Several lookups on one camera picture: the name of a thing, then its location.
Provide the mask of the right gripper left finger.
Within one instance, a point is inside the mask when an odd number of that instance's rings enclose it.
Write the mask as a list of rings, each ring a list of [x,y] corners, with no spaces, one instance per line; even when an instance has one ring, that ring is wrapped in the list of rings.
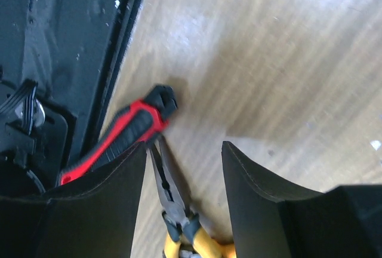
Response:
[[[1,197],[2,257],[129,257],[146,165],[135,144],[41,195]]]

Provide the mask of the red black utility knife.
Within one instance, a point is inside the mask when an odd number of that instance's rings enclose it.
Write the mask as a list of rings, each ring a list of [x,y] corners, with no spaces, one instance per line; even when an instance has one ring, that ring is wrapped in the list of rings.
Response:
[[[97,144],[78,162],[61,170],[57,186],[72,182],[118,158],[137,142],[150,144],[168,126],[177,110],[169,85],[155,85],[142,99],[122,108]]]

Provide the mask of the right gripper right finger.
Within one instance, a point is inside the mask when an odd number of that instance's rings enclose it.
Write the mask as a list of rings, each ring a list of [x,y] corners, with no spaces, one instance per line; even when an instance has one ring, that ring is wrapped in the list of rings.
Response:
[[[239,257],[380,257],[381,186],[321,193],[252,161],[232,142],[221,157]]]

